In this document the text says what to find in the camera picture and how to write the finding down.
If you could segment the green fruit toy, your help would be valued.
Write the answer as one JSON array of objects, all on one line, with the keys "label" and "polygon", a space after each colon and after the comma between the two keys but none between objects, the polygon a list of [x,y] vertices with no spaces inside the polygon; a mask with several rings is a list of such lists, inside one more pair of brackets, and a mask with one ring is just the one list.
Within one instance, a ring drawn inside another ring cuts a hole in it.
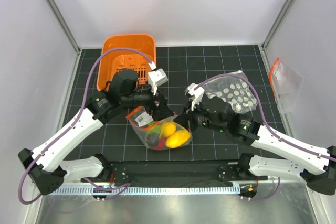
[{"label": "green fruit toy", "polygon": [[151,133],[161,134],[161,125],[160,124],[156,124],[156,125],[151,124],[148,127],[147,133],[148,134],[151,134]]}]

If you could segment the yellow lemon toy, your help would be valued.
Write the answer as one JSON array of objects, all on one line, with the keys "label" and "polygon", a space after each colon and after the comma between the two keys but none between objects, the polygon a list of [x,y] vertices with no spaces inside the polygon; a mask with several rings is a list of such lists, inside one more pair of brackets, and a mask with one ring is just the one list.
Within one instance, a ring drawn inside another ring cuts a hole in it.
[{"label": "yellow lemon toy", "polygon": [[161,135],[164,138],[170,137],[171,135],[175,133],[175,131],[176,131],[175,123],[171,123],[171,122],[164,123],[161,127]]}]

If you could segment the yellow mango toy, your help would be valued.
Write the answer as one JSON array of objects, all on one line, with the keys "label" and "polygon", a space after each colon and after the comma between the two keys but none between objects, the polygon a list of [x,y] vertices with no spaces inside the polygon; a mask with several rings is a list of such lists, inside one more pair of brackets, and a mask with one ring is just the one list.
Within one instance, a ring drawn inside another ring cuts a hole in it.
[{"label": "yellow mango toy", "polygon": [[173,133],[170,137],[168,137],[165,141],[165,146],[168,148],[178,148],[184,145],[189,141],[191,137],[191,133],[185,130],[179,130]]}]

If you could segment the single clear zip bag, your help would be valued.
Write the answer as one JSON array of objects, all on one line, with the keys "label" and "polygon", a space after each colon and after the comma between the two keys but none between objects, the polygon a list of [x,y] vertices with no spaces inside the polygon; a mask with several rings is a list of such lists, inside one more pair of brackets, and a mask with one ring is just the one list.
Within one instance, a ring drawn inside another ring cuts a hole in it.
[{"label": "single clear zip bag", "polygon": [[127,115],[127,120],[146,148],[162,151],[183,147],[192,140],[191,132],[174,122],[176,117],[174,113],[155,121],[143,106],[139,106]]}]

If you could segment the dark brown fruit toy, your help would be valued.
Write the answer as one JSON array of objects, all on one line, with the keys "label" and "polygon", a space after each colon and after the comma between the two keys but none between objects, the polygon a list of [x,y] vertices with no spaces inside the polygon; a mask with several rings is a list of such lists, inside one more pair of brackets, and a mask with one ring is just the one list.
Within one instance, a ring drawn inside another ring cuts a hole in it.
[{"label": "dark brown fruit toy", "polygon": [[160,134],[159,133],[149,133],[146,136],[146,143],[149,147],[157,147],[160,143]]}]

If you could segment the orange plastic basket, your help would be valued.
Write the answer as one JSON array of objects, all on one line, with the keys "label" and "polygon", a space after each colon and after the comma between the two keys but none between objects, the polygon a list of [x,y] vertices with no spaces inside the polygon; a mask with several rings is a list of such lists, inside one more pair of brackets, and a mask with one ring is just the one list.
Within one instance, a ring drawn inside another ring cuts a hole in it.
[{"label": "orange plastic basket", "polygon": [[[142,52],[153,62],[156,62],[155,39],[147,34],[114,35],[105,40],[101,53],[113,48],[132,48]],[[146,84],[147,73],[151,71],[148,61],[140,54],[132,51],[120,50],[109,53],[100,60],[98,77],[96,82],[97,90],[102,90],[107,81],[123,68],[133,69],[138,73],[139,84]]]}]

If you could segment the clear zip bags stack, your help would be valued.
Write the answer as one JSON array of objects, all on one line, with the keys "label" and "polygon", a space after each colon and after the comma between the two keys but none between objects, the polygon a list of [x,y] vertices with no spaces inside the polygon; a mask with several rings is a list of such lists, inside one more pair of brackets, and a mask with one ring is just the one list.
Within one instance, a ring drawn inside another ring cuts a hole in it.
[{"label": "clear zip bags stack", "polygon": [[237,77],[219,77],[202,86],[209,99],[219,97],[233,111],[245,114],[256,110],[258,102],[246,81]]}]

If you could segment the red apple toy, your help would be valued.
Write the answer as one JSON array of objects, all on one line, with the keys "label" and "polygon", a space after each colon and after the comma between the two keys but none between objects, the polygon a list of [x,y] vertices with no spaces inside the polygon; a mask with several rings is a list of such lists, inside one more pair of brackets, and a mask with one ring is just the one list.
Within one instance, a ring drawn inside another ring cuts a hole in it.
[{"label": "red apple toy", "polygon": [[157,151],[160,151],[160,150],[164,150],[165,148],[166,148],[165,138],[160,138],[158,145],[155,146],[154,149]]}]

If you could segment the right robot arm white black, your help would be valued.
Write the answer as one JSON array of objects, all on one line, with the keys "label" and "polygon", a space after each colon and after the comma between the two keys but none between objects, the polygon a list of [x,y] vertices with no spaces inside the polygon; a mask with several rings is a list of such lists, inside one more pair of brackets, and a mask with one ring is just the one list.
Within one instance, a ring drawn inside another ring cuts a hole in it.
[{"label": "right robot arm white black", "polygon": [[224,134],[236,144],[272,152],[277,158],[242,153],[237,161],[239,179],[280,177],[304,182],[324,195],[335,194],[335,146],[317,147],[287,136],[253,117],[234,112],[218,97],[193,105],[189,101],[174,122],[194,132],[203,127]]}]

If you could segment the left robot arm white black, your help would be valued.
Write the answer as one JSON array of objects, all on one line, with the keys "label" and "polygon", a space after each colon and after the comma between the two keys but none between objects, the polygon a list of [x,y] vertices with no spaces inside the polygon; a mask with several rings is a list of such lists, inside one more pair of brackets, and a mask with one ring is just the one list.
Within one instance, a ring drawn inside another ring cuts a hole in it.
[{"label": "left robot arm white black", "polygon": [[117,72],[105,87],[84,97],[78,113],[44,144],[29,150],[22,149],[18,158],[42,195],[49,195],[65,181],[85,177],[106,182],[111,177],[111,166],[101,154],[86,160],[63,164],[64,158],[86,137],[102,128],[124,108],[143,106],[153,121],[174,115],[158,87],[168,81],[163,69],[148,73],[148,82],[140,85],[138,73],[124,68]]}]

